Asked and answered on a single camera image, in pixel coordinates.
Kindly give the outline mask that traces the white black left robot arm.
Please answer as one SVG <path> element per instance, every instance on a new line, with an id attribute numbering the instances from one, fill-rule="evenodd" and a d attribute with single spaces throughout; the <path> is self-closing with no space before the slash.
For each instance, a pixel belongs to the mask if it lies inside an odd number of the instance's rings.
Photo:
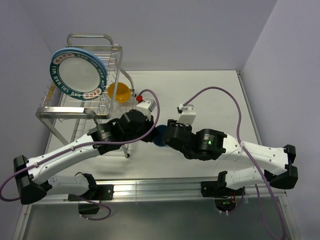
<path id="1" fill-rule="evenodd" d="M 68 194 L 82 201 L 95 198 L 98 185 L 91 174 L 64 176 L 59 180 L 57 173 L 126 144 L 150 142 L 158 120 L 158 116 L 147 117 L 133 109 L 120 118 L 97 124 L 82 137 L 55 151 L 32 158 L 16 157 L 14 177 L 21 204 L 36 203 L 47 195 Z"/>

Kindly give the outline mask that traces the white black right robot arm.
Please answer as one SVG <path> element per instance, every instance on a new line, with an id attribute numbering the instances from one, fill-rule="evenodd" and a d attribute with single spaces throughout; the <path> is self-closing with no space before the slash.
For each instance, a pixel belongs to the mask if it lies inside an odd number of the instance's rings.
<path id="1" fill-rule="evenodd" d="M 191 126 L 169 120 L 162 136 L 163 143 L 189 160 L 231 161 L 248 165 L 241 170 L 223 170 L 213 187 L 222 195 L 246 186 L 267 183 L 281 190 L 291 190 L 298 181 L 293 165 L 296 148 L 287 144 L 273 148 L 237 139 L 209 128 L 196 133 Z"/>

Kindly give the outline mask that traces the yellow bowl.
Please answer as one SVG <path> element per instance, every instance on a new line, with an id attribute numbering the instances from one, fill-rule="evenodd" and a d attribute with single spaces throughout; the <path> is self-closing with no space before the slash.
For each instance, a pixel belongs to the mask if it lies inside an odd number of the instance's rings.
<path id="1" fill-rule="evenodd" d="M 131 91 L 129 89 L 129 87 L 122 83 L 119 82 L 117 84 L 117 90 L 115 92 L 115 87 L 116 84 L 112 83 L 108 88 L 107 88 L 107 94 L 108 96 L 112 99 L 115 93 L 115 100 L 118 101 L 119 103 L 125 103 L 127 102 L 130 97 L 131 97 Z"/>

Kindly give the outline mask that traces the white plate green rim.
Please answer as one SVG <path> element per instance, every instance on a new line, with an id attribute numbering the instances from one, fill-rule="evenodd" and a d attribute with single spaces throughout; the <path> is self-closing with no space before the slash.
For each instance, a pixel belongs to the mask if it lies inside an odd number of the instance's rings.
<path id="1" fill-rule="evenodd" d="M 104 92 L 107 77 L 99 75 L 96 69 L 83 58 L 73 57 L 64 60 L 58 73 L 50 74 L 52 82 L 64 94 L 80 101 L 93 100 Z"/>

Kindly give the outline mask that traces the blue plastic plate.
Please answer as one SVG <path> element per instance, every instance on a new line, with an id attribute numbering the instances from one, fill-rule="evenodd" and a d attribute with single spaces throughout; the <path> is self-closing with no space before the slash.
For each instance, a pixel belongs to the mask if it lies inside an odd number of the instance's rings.
<path id="1" fill-rule="evenodd" d="M 93 53 L 78 47 L 65 47 L 57 50 L 51 57 L 50 75 L 52 79 L 54 78 L 53 75 L 59 75 L 58 68 L 63 61 L 69 58 L 84 59 L 95 68 L 99 75 L 104 78 L 108 76 L 104 63 Z"/>

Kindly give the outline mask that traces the blue plastic cup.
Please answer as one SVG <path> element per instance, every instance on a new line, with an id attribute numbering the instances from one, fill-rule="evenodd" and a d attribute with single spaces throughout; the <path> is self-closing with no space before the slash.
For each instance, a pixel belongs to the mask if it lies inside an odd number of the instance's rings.
<path id="1" fill-rule="evenodd" d="M 163 135 L 167 129 L 167 126 L 164 124 L 158 125 L 155 128 L 155 137 L 153 138 L 153 143 L 157 147 L 167 147 L 167 145 L 163 142 Z"/>

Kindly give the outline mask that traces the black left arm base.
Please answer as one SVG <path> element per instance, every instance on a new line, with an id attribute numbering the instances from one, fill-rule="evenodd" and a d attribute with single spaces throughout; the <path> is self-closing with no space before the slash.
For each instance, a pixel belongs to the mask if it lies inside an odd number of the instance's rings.
<path id="1" fill-rule="evenodd" d="M 106 206 L 103 201 L 111 201 L 114 195 L 114 185 L 113 184 L 98 184 L 97 191 L 95 194 L 89 199 L 84 200 L 85 197 L 76 196 L 74 194 L 69 194 L 67 200 L 69 202 L 78 202 L 78 213 L 82 218 L 91 220 L 91 221 L 100 221 L 107 219 L 111 216 L 110 207 Z M 96 217 L 99 210 L 106 209 L 107 215 L 104 217 Z"/>

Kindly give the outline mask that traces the clear glass tumbler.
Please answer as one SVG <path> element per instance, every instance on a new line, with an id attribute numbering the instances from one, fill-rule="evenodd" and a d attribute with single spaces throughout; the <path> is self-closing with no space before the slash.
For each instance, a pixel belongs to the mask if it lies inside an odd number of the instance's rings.
<path id="1" fill-rule="evenodd" d="M 123 114 L 123 108 L 117 100 L 115 100 L 114 103 L 112 104 L 112 108 L 110 109 L 110 112 L 113 118 L 119 118 Z"/>

